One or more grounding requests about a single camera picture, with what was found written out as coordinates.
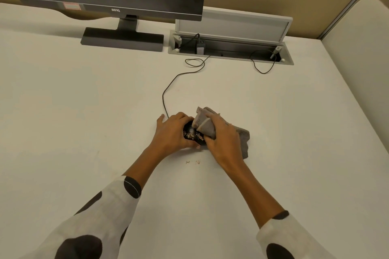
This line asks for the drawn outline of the person's right hand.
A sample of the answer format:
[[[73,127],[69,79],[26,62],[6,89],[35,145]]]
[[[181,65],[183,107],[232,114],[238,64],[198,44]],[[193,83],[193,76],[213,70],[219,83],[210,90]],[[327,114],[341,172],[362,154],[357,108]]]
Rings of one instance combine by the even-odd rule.
[[[225,130],[216,131],[216,139],[204,136],[207,148],[216,162],[226,173],[231,173],[244,165],[240,137],[232,124]]]

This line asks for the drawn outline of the person's left hand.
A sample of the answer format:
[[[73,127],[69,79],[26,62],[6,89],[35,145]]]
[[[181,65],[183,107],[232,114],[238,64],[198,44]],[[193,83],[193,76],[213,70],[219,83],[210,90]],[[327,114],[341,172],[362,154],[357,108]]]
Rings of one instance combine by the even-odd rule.
[[[195,142],[185,139],[183,127],[194,118],[183,112],[170,116],[162,127],[156,127],[154,137],[148,148],[160,159],[182,150],[182,142]]]

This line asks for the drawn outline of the black computer mouse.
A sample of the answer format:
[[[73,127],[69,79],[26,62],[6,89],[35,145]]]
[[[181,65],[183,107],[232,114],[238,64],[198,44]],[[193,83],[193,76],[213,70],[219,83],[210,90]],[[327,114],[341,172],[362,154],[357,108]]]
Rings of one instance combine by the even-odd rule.
[[[183,136],[185,139],[195,141],[200,146],[206,146],[206,141],[204,139],[204,134],[199,132],[197,129],[192,127],[192,121],[187,122],[183,127]]]

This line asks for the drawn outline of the grey cleaning cloth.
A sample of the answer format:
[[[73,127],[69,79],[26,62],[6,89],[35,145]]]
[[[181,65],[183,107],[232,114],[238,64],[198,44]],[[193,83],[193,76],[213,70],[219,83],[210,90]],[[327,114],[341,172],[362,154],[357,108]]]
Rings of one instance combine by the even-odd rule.
[[[197,107],[196,110],[196,117],[194,118],[194,121],[192,122],[192,128],[195,129],[196,132],[208,136],[209,138],[215,140],[216,139],[216,128],[212,122],[212,120],[207,117],[207,114],[217,114],[215,111],[210,109],[209,107],[200,108]],[[248,154],[248,141],[250,139],[250,132],[248,130],[245,130],[243,128],[234,127],[235,130],[238,132],[240,137],[240,146],[242,151],[242,158],[247,159]]]

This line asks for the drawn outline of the person's left forearm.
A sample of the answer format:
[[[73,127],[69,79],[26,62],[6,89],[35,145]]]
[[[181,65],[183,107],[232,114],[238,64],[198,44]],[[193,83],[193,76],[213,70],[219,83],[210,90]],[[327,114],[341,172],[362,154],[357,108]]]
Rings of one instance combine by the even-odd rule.
[[[20,259],[118,259],[142,187],[134,173],[113,180]]]

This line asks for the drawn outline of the person's right forearm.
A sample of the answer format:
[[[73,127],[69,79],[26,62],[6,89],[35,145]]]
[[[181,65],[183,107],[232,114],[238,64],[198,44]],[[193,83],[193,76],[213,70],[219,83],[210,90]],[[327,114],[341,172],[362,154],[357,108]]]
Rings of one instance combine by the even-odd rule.
[[[259,226],[256,239],[266,259],[336,259],[266,191],[242,159],[221,158],[217,162]]]

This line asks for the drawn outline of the black monitor stand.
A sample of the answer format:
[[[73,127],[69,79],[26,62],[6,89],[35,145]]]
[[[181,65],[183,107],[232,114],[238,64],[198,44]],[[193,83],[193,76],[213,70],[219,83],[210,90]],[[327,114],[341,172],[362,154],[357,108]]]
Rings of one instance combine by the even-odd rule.
[[[138,32],[138,17],[126,15],[120,18],[117,29],[86,27],[80,43],[86,46],[99,46],[140,51],[163,51],[164,35]]]

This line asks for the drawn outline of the pink sticker label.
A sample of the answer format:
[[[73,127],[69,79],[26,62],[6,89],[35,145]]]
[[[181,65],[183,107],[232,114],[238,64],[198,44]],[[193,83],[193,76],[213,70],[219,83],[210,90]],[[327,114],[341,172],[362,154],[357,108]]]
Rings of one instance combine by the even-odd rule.
[[[62,2],[62,4],[66,10],[83,11],[85,9],[83,4],[77,2]]]

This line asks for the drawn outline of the white rounded desk divider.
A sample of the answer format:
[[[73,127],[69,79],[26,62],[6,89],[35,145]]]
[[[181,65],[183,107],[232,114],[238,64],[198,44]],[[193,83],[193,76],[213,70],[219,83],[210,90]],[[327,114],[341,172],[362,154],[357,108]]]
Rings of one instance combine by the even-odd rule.
[[[389,8],[358,1],[322,43],[389,153]]]

